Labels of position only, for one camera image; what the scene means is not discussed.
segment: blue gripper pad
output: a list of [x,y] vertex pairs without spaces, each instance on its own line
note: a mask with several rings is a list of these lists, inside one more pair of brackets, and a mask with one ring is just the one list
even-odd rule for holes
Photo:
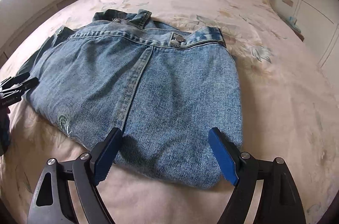
[[214,157],[219,164],[224,178],[235,186],[239,180],[237,175],[237,165],[240,163],[240,160],[236,156],[238,149],[233,143],[228,142],[225,136],[223,136],[220,130],[216,127],[208,132],[208,142],[210,143]]
[[122,135],[123,132],[120,129],[114,128],[106,137],[103,142],[100,142],[95,145],[91,154],[95,156],[98,151],[101,151],[96,158],[93,171],[93,184],[97,186],[99,182],[104,181],[110,168],[113,164],[113,161],[122,145]]

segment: light blue denim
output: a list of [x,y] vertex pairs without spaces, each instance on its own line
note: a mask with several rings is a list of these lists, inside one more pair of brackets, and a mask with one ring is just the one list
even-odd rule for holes
[[89,150],[120,128],[117,164],[211,187],[221,171],[208,131],[242,143],[235,63],[218,28],[182,32],[150,16],[107,10],[80,29],[61,27],[21,67],[40,81],[25,98]]

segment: denim jeans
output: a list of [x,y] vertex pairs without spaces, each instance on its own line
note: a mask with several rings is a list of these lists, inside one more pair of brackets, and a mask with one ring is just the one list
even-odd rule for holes
[[25,98],[89,150],[120,128],[116,164],[211,187],[221,171],[208,131],[242,144],[235,63],[218,28],[182,32],[150,16],[107,10],[85,27],[61,27],[21,67],[40,80]]

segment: jeans waistband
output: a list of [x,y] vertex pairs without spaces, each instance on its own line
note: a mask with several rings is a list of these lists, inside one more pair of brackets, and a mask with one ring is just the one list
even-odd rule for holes
[[[145,11],[144,17],[149,17],[150,12]],[[208,43],[224,44],[223,36],[219,28],[203,26],[193,33],[183,32],[177,29],[146,28],[142,29],[133,22],[114,18],[113,21],[97,20],[91,24],[73,31],[67,27],[61,27],[57,31],[58,38],[80,39],[88,37],[123,37],[130,41],[143,45],[153,45],[175,49],[188,49],[193,46]]]

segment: pink bedspread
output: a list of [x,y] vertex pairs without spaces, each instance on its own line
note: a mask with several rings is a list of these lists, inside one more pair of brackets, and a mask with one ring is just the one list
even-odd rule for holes
[[[339,109],[315,59],[280,20],[268,0],[79,0],[56,13],[13,53],[0,79],[13,76],[61,25],[78,28],[95,12],[117,9],[153,17],[185,31],[221,28],[237,57],[243,111],[243,150],[272,161],[285,159],[299,189],[307,223],[316,223],[339,189]],[[18,223],[26,223],[40,172],[50,157],[75,159],[84,151],[25,102],[11,106],[11,146],[0,157],[0,194]],[[252,223],[258,181],[246,223]],[[210,190],[156,181],[112,166],[99,192],[117,224],[216,223],[233,186]],[[72,195],[75,195],[71,183]],[[74,201],[80,223],[86,219]]]

